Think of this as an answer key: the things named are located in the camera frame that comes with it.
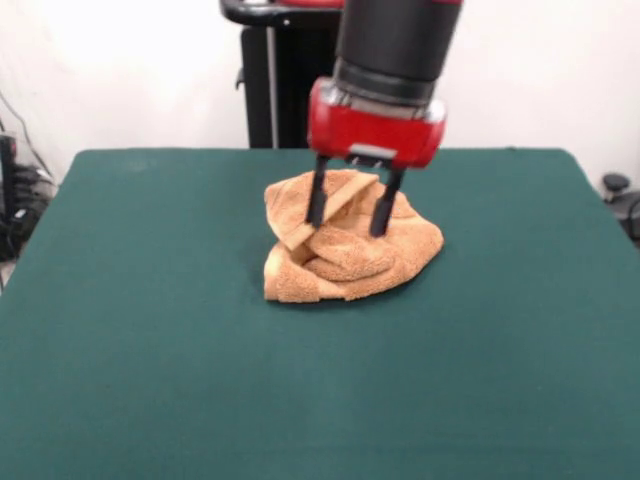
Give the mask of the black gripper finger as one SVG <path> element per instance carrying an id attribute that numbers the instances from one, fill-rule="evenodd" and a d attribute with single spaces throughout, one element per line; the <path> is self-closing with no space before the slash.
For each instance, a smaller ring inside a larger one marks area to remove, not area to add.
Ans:
<path id="1" fill-rule="evenodd" d="M 327 200 L 327 194 L 324 191 L 324 181 L 328 161 L 329 158 L 326 156 L 316 156 L 316 164 L 305 219 L 305 221 L 314 228 L 319 228 L 323 221 L 325 203 Z"/>
<path id="2" fill-rule="evenodd" d="M 371 236 L 384 236 L 386 234 L 395 202 L 395 197 L 400 190 L 402 181 L 403 170 L 392 169 L 389 173 L 389 178 L 385 185 L 384 192 L 378 198 L 375 204 L 375 209 L 369 228 L 369 233 Z"/>

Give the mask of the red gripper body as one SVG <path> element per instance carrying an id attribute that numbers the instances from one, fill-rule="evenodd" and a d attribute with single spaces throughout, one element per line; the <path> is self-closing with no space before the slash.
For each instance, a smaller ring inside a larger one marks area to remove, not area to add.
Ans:
<path id="1" fill-rule="evenodd" d="M 426 107 L 377 104 L 321 77 L 310 93 L 308 142 L 329 158 L 376 168 L 422 169 L 440 146 L 446 118 L 439 100 Z"/>

